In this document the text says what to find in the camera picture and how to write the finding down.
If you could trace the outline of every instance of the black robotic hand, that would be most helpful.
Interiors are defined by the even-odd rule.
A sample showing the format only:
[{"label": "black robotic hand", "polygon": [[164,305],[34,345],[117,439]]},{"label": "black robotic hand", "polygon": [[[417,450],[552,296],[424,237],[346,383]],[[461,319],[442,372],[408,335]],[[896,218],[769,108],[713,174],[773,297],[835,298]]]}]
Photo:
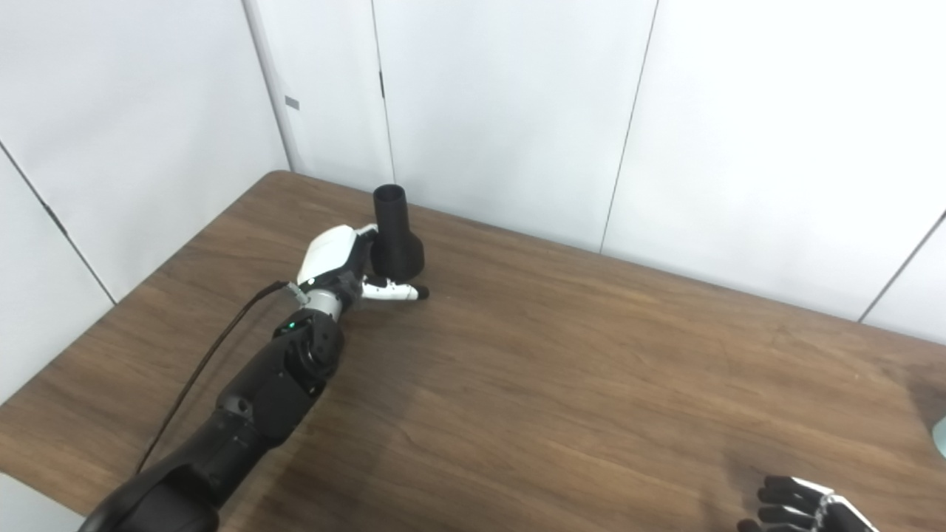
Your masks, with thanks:
[{"label": "black robotic hand", "polygon": [[759,489],[761,525],[746,519],[739,532],[878,532],[847,499],[830,488],[790,476],[767,476]]}]

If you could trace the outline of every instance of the black cylindrical object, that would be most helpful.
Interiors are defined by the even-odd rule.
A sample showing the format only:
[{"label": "black cylindrical object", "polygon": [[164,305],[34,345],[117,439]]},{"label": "black cylindrical object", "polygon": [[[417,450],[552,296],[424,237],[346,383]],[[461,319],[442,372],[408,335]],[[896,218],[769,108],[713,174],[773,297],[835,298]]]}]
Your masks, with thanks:
[{"label": "black cylindrical object", "polygon": [[424,270],[424,244],[411,232],[404,188],[382,185],[375,189],[377,238],[371,246],[375,274],[406,282]]}]

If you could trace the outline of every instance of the robot finger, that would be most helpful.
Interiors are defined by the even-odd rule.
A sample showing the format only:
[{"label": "robot finger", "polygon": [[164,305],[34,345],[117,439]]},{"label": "robot finger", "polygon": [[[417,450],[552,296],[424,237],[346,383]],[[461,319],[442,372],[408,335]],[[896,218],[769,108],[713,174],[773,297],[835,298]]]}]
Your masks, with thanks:
[{"label": "robot finger", "polygon": [[808,515],[814,515],[818,510],[818,502],[803,499],[788,489],[761,488],[757,495],[759,501],[767,505],[787,506]]},{"label": "robot finger", "polygon": [[833,493],[833,490],[830,488],[825,488],[814,482],[808,482],[807,480],[802,480],[794,476],[766,476],[765,487],[791,491],[805,501],[815,505],[820,505],[823,497]]},{"label": "robot finger", "polygon": [[809,528],[798,528],[793,524],[777,524],[765,529],[765,532],[809,532]]},{"label": "robot finger", "polygon": [[387,277],[366,275],[361,281],[361,297],[380,301],[413,301],[427,299],[430,290],[424,286],[395,283]]},{"label": "robot finger", "polygon": [[763,523],[793,524],[802,530],[811,530],[815,517],[786,506],[766,506],[759,509],[759,521]]},{"label": "robot finger", "polygon": [[373,239],[377,235],[377,223],[369,223],[361,229],[356,229],[355,232]]},{"label": "robot finger", "polygon": [[736,523],[737,532],[762,532],[762,527],[751,519],[743,519]]}]

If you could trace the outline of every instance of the white robotic hand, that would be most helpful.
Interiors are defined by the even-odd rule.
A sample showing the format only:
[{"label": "white robotic hand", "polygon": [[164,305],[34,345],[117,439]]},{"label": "white robotic hand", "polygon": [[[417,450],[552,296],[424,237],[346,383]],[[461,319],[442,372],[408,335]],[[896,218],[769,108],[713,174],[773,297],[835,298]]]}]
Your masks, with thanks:
[{"label": "white robotic hand", "polygon": [[368,250],[376,236],[377,225],[369,223],[361,229],[339,225],[316,237],[309,244],[296,277],[299,288],[313,299],[324,297],[321,292],[328,290],[341,298],[344,309],[362,298],[426,299],[429,291],[425,287],[396,283],[364,272]]}]

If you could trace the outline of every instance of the robotic arm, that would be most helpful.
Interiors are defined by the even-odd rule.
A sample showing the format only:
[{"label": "robotic arm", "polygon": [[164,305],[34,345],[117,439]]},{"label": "robotic arm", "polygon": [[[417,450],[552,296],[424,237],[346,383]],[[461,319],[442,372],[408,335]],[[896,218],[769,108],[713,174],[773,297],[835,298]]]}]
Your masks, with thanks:
[{"label": "robotic arm", "polygon": [[[407,207],[403,189],[397,187],[394,195],[398,190],[406,228]],[[378,191],[375,201],[377,210]],[[424,287],[365,274],[377,239],[377,225],[369,224],[358,230],[339,225],[313,240],[297,277],[303,307],[275,329],[270,342],[220,392],[202,426],[180,448],[112,492],[79,532],[216,531],[218,510],[259,459],[289,438],[338,369],[342,315],[361,298],[428,296]],[[376,271],[385,269],[374,263]],[[410,269],[419,272],[416,260]]]}]

